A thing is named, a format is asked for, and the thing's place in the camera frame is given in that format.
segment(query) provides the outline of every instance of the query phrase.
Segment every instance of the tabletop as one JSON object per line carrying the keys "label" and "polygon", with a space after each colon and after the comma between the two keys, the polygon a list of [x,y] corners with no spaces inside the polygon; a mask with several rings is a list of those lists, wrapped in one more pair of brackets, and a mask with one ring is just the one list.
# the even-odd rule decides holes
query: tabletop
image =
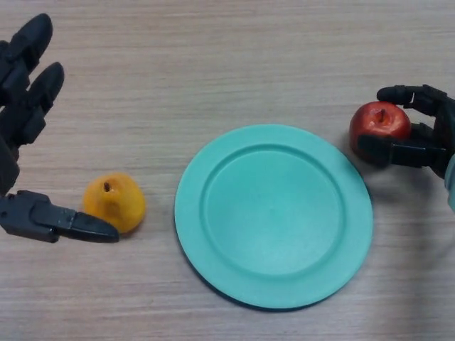
{"label": "tabletop", "polygon": [[[453,340],[455,214],[428,169],[378,171],[346,143],[384,86],[455,95],[452,0],[1,0],[2,39],[48,13],[65,84],[21,149],[14,190],[77,208],[124,171],[148,202],[118,244],[0,234],[0,340]],[[412,121],[427,121],[409,112]],[[373,245],[340,292],[288,313],[208,289],[176,239],[173,201],[194,154],[248,124],[301,127],[346,153],[375,212]]]}

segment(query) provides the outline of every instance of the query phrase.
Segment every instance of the apple stem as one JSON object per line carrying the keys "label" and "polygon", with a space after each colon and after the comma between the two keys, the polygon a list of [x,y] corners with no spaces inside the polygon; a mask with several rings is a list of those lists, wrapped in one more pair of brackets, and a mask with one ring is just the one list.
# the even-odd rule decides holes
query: apple stem
{"label": "apple stem", "polygon": [[385,115],[385,109],[381,109],[381,117],[379,118],[379,122],[384,122],[384,115]]}
{"label": "apple stem", "polygon": [[106,182],[104,184],[104,189],[105,189],[105,192],[109,192],[111,190],[111,185],[108,182]]}

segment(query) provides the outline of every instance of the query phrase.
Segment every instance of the plate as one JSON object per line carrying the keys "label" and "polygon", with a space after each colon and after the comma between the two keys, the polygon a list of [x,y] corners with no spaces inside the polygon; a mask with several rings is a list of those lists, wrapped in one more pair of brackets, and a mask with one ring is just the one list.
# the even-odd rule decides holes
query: plate
{"label": "plate", "polygon": [[266,309],[334,294],[373,236],[370,196],[352,163],[322,138],[274,124],[231,131],[200,150],[178,185],[175,223],[205,281]]}

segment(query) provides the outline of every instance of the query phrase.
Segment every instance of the apple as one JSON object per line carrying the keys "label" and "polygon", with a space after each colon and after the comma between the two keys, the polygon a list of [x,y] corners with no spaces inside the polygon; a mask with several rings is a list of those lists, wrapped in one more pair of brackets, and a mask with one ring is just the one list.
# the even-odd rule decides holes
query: apple
{"label": "apple", "polygon": [[358,148],[358,137],[363,134],[392,137],[399,140],[411,135],[411,121],[406,113],[389,102],[371,102],[361,106],[354,114],[349,126],[349,144],[353,152],[370,163],[374,155],[368,155]]}

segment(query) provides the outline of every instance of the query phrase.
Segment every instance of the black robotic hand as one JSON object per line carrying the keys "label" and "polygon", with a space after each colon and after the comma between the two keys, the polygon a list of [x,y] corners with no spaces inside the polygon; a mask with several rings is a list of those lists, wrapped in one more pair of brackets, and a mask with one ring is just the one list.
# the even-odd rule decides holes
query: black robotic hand
{"label": "black robotic hand", "polygon": [[432,129],[423,123],[412,124],[411,136],[405,141],[361,135],[358,148],[374,155],[382,164],[428,166],[444,178],[455,153],[455,100],[429,85],[385,87],[378,91],[377,98],[435,117],[434,127]]}
{"label": "black robotic hand", "polygon": [[56,242],[59,236],[89,242],[118,242],[107,222],[52,205],[46,195],[19,191],[7,194],[19,175],[18,150],[32,144],[46,126],[65,79],[60,63],[47,67],[30,85],[29,75],[52,38],[52,21],[40,14],[8,43],[0,40],[0,225],[9,234]]}

